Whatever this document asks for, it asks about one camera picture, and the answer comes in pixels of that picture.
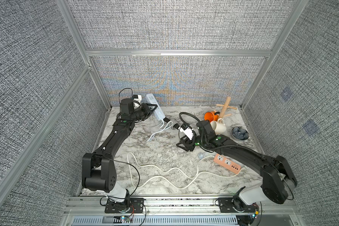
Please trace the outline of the pink power strip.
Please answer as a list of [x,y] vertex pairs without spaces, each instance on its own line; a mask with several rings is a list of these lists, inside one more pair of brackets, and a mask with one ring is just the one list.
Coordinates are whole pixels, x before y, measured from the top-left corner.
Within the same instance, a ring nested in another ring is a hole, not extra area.
[[241,166],[239,164],[233,162],[223,155],[216,154],[213,161],[235,174],[238,174],[241,171]]

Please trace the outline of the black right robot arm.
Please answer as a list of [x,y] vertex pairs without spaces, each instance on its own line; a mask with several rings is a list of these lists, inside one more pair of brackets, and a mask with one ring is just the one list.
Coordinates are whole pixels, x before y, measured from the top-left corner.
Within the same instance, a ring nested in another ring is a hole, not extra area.
[[183,136],[176,146],[190,152],[195,147],[200,147],[205,151],[230,157],[262,177],[261,183],[249,187],[244,186],[233,196],[232,202],[239,211],[246,206],[266,200],[277,204],[283,204],[286,200],[293,200],[293,191],[297,186],[297,180],[284,157],[278,155],[274,158],[258,153],[237,144],[224,135],[212,136],[207,145],[205,144],[206,141],[205,138],[201,139],[199,135],[193,137],[193,139]]

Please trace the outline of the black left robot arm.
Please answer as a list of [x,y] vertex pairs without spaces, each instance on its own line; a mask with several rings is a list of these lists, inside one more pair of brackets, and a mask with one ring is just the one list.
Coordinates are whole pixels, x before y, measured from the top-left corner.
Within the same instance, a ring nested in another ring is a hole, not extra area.
[[140,103],[133,98],[120,102],[113,129],[106,140],[94,152],[82,158],[82,187],[91,191],[102,191],[114,202],[127,202],[129,191],[117,182],[115,155],[122,143],[130,136],[135,124],[148,119],[158,108],[156,104]]

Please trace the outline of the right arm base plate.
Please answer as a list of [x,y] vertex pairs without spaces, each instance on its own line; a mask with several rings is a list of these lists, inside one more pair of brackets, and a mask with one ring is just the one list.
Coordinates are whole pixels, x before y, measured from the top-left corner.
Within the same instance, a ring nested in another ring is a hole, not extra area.
[[256,213],[259,208],[257,205],[246,205],[239,199],[218,198],[216,200],[221,213]]

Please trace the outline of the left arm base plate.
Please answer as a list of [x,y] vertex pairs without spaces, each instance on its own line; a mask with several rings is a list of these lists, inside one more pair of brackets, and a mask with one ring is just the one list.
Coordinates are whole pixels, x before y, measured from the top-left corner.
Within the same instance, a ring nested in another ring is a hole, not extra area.
[[143,213],[144,198],[130,198],[124,202],[114,202],[107,200],[105,205],[105,213],[108,214],[131,214]]

